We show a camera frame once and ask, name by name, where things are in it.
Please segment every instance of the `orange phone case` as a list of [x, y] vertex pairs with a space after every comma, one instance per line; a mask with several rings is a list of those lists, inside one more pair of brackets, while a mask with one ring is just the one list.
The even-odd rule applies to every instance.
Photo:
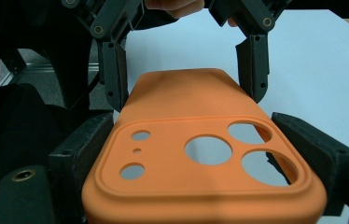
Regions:
[[[231, 124], [253, 124], [264, 139], [233, 138]], [[145, 133], [146, 139], [133, 136]], [[230, 146], [216, 165], [187, 156], [186, 144], [210, 136]], [[291, 185], [275, 187], [241, 164], [250, 152], [273, 153]], [[125, 169], [143, 173], [125, 178]], [[223, 71], [195, 69], [140, 76], [82, 191], [89, 223], [315, 223], [323, 184], [271, 119]]]

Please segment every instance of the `white surface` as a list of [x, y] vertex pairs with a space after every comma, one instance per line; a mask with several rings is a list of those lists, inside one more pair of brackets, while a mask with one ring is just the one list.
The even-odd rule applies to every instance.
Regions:
[[[145, 72], [215, 67], [238, 82], [237, 28], [219, 27], [204, 10], [180, 21], [132, 32], [127, 41], [130, 90]], [[330, 11], [285, 11], [269, 34], [269, 90], [259, 104], [304, 119], [349, 146], [349, 23]], [[347, 223], [322, 217], [319, 223]]]

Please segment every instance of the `hand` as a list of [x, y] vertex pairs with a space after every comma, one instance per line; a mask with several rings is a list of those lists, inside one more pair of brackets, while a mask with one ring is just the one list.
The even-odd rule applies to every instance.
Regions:
[[179, 19], [204, 7], [204, 0], [145, 0], [148, 9], [165, 10], [174, 18]]

